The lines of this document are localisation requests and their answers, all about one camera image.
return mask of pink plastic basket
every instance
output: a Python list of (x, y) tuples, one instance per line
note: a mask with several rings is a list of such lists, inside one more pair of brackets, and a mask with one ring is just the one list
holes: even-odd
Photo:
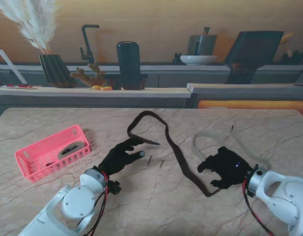
[[(73, 142), (83, 142), (84, 147), (62, 159), (57, 155)], [(56, 170), (82, 158), (90, 153), (89, 142), (79, 125), (73, 125), (53, 134), (15, 153), (17, 164), (24, 178), (31, 182), (53, 173)]]

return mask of pampas grass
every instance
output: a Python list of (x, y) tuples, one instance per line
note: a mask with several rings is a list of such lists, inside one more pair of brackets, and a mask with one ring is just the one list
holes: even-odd
[(21, 34), (43, 54), (51, 54), (56, 0), (0, 0), (0, 12), (18, 24)]

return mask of gray kettle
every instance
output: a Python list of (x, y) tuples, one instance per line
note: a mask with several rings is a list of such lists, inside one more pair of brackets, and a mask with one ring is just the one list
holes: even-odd
[[(189, 45), (187, 48), (187, 55), (202, 55), (202, 56), (211, 56), (217, 35), (209, 34), (210, 27), (204, 27), (204, 33), (202, 35), (191, 35), (189, 39)], [(196, 42), (199, 41), (198, 52), (195, 52)]]

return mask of black fabric strap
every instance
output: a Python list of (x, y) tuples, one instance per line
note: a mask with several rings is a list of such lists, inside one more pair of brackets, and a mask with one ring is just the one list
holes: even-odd
[(179, 163), (182, 173), (183, 175), (185, 175), (186, 178), (188, 178), (190, 181), (192, 181), (201, 191), (202, 193), (206, 196), (206, 197), (211, 197), (213, 195), (215, 195), (217, 192), (220, 191), (220, 189), (216, 190), (213, 193), (210, 193), (207, 189), (207, 187), (205, 186), (205, 184), (203, 182), (201, 182), (201, 180), (193, 173), (191, 172), (191, 170), (189, 169), (189, 166), (187, 164), (187, 161), (185, 160), (185, 157), (182, 153), (182, 151), (180, 150), (179, 146), (177, 146), (173, 140), (171, 139), (170, 135), (169, 135), (169, 127), (167, 125), (167, 123), (161, 119), (156, 113), (151, 112), (151, 111), (144, 111), (142, 113), (140, 113), (135, 119), (134, 121), (130, 124), (130, 126), (128, 126), (127, 128), (127, 134), (130, 138), (136, 138), (136, 139), (141, 139), (143, 140), (145, 143), (147, 144), (152, 144), (152, 145), (160, 145), (157, 142), (153, 142), (147, 139), (144, 139), (138, 135), (132, 134), (131, 131), (132, 129), (134, 129), (136, 127), (136, 125), (140, 122), (140, 120), (145, 117), (145, 116), (151, 116), (156, 118), (158, 121), (160, 121), (162, 124), (165, 125), (165, 137), (167, 142), (170, 144), (171, 148), (173, 149), (173, 152), (175, 154), (176, 160)]

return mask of wall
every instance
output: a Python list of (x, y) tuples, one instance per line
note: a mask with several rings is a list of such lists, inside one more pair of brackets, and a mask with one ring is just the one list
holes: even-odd
[[(99, 61), (117, 61), (116, 44), (131, 40), (140, 46), (140, 60), (172, 61), (176, 52), (186, 53), (191, 34), (210, 26), (218, 34), (214, 54), (222, 61), (240, 31), (282, 30), (294, 32), (291, 50), (303, 48), (303, 0), (60, 0), (58, 27), (51, 48), (65, 62), (82, 61), (81, 27)], [(18, 33), (17, 27), (0, 14), (0, 49), (12, 61), (38, 61), (39, 50)], [(279, 49), (276, 59), (283, 53)]]

